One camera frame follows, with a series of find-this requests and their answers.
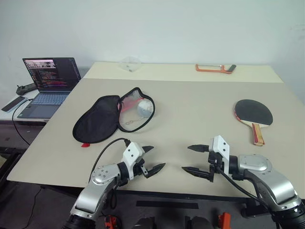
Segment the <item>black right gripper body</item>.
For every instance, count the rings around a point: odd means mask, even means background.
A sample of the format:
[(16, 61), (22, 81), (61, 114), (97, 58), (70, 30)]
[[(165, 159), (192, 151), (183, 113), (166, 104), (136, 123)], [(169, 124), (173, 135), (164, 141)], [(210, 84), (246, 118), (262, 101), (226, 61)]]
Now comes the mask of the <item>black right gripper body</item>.
[(210, 182), (214, 181), (214, 174), (220, 174), (219, 170), (224, 171), (223, 156), (220, 153), (210, 152), (208, 157), (209, 166), (209, 178)]

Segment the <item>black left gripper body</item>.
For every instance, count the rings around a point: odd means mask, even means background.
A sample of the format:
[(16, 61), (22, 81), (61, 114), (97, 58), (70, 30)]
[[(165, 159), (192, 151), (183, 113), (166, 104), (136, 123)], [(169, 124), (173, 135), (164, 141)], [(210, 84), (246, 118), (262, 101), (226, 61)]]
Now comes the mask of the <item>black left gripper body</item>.
[(143, 175), (145, 178), (148, 178), (148, 171), (144, 167), (145, 160), (140, 159), (138, 162), (135, 163), (133, 166), (133, 175), (134, 176), (140, 176)]

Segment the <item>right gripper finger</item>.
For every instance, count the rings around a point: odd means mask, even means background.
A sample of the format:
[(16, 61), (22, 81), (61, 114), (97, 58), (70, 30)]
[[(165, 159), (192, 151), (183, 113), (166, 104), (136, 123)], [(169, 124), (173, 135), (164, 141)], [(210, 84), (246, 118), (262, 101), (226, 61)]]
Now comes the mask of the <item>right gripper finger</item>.
[(187, 147), (190, 150), (196, 151), (196, 152), (209, 152), (209, 146), (208, 145), (191, 145)]
[(206, 172), (203, 170), (200, 170), (199, 168), (195, 168), (195, 167), (182, 167), (182, 169), (195, 176), (195, 177), (200, 177), (200, 178), (210, 178), (211, 177), (211, 173), (210, 172)]

